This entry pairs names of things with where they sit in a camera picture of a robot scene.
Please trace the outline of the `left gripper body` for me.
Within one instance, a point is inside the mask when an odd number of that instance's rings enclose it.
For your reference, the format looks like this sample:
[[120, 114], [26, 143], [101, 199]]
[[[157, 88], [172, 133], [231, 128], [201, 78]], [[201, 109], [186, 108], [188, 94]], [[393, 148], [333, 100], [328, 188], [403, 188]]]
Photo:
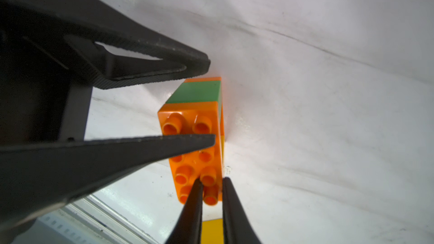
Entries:
[[1, 145], [83, 141], [92, 86], [12, 22], [1, 3]]

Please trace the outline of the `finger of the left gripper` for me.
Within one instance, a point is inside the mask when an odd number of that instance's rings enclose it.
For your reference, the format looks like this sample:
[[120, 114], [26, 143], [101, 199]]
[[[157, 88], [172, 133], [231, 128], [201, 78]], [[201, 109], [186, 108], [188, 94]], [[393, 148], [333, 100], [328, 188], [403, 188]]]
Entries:
[[100, 0], [1, 0], [1, 25], [100, 89], [206, 74], [209, 57]]
[[1, 229], [86, 197], [160, 160], [207, 149], [213, 134], [44, 142], [1, 147]]

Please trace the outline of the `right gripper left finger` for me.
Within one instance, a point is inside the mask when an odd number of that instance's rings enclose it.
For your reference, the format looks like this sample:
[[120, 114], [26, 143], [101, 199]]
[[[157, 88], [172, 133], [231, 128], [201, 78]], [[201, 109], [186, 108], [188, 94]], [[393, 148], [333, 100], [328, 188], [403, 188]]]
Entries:
[[202, 232], [203, 185], [196, 179], [180, 217], [166, 244], [200, 244]]

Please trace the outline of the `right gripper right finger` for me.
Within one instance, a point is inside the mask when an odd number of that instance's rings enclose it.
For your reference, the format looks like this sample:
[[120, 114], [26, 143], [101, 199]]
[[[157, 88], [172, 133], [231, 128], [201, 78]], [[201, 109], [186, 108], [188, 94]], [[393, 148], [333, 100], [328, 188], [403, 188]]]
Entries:
[[223, 237], [225, 244], [260, 244], [229, 177], [223, 179]]

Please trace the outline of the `yellow square brick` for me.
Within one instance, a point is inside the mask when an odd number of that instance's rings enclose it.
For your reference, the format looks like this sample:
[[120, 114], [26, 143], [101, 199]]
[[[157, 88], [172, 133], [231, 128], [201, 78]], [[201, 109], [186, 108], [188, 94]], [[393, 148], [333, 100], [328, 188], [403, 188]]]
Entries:
[[201, 244], [224, 244], [223, 219], [202, 222]]

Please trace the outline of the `dark green square brick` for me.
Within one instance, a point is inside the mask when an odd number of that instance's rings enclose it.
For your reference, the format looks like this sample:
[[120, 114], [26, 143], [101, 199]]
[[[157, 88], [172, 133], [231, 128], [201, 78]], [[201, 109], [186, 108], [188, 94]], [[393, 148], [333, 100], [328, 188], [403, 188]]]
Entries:
[[166, 101], [172, 103], [217, 102], [221, 94], [221, 81], [182, 83]]

